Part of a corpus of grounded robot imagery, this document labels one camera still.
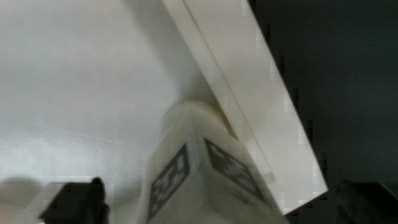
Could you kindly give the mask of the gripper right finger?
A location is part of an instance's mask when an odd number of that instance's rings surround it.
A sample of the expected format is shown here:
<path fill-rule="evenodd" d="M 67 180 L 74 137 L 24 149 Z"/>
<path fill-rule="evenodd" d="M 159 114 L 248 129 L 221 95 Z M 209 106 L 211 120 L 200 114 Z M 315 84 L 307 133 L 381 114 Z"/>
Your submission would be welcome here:
<path fill-rule="evenodd" d="M 398 224 L 398 198 L 374 182 L 339 183 L 335 211 L 335 224 Z"/>

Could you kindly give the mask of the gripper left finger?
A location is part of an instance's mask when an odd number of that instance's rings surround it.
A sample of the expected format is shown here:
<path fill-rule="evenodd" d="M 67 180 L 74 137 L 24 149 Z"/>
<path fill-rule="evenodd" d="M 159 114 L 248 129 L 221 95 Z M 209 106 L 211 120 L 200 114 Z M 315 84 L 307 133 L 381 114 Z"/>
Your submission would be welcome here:
<path fill-rule="evenodd" d="M 95 177 L 88 183 L 68 182 L 38 215 L 44 224 L 108 224 L 104 184 Z"/>

